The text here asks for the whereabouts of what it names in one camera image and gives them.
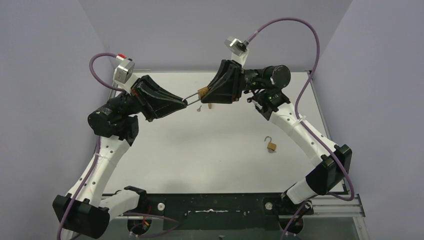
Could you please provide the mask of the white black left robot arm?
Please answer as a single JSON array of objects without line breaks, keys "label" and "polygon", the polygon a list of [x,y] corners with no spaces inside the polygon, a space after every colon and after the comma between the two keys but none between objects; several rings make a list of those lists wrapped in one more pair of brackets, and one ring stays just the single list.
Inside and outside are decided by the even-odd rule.
[{"label": "white black left robot arm", "polygon": [[188,106],[184,98],[163,89],[148,75],[115,78],[114,83],[118,95],[87,118],[97,138],[92,159],[74,186],[52,203],[59,220],[59,240],[74,240],[81,235],[98,239],[114,218],[130,210],[140,214],[147,209],[143,189],[127,186],[107,199],[103,198],[104,190],[138,136],[138,114],[151,122]]}]

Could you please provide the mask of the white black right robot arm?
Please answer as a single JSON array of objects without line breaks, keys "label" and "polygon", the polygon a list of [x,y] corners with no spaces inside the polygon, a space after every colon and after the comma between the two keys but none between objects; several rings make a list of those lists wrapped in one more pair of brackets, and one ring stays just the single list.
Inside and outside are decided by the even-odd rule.
[{"label": "white black right robot arm", "polygon": [[352,150],[339,146],[316,130],[303,116],[296,115],[295,105],[283,94],[291,80],[285,65],[262,69],[244,69],[234,60],[222,60],[206,86],[198,90],[203,104],[232,104],[242,94],[252,93],[247,101],[269,122],[283,130],[306,154],[313,170],[284,192],[282,209],[295,213],[301,202],[326,195],[348,173]]}]

